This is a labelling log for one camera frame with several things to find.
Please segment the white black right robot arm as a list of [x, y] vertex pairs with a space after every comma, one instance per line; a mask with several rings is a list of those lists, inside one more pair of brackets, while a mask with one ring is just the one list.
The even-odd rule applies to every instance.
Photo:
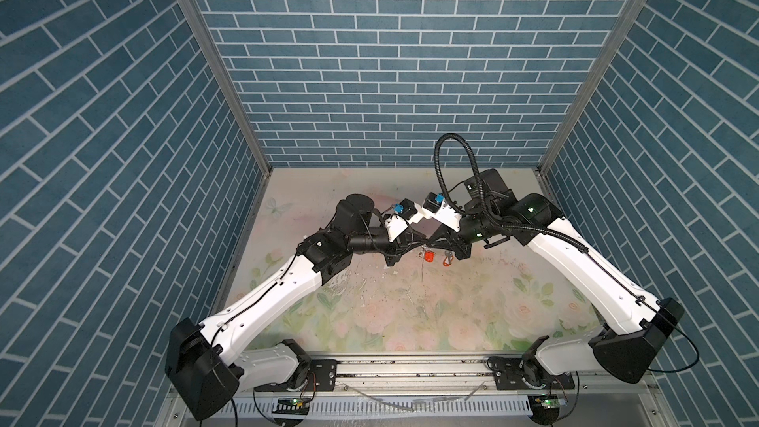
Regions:
[[470, 195], [464, 209], [455, 209], [442, 193], [429, 194], [419, 207], [422, 215], [440, 221], [439, 233], [458, 257], [468, 257], [476, 241], [495, 246], [515, 239], [563, 274], [603, 320], [594, 332], [539, 337], [522, 356], [524, 382], [541, 389], [564, 373], [603, 370], [624, 383], [638, 383], [676, 329], [683, 306], [625, 276], [543, 195], [517, 199], [494, 169], [466, 180], [464, 187]]

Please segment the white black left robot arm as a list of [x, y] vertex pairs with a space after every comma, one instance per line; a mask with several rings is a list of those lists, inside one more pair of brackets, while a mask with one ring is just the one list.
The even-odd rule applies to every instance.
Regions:
[[238, 302], [200, 322], [184, 318], [170, 334], [165, 373], [191, 415], [203, 422], [233, 402], [239, 391], [261, 385], [301, 389], [312, 363], [292, 339], [246, 354], [246, 347], [279, 316], [316, 292], [356, 254], [379, 253], [393, 265], [427, 243], [414, 225], [437, 212], [404, 200], [377, 225], [374, 201], [352, 194], [336, 206], [323, 229], [306, 237], [283, 266]]

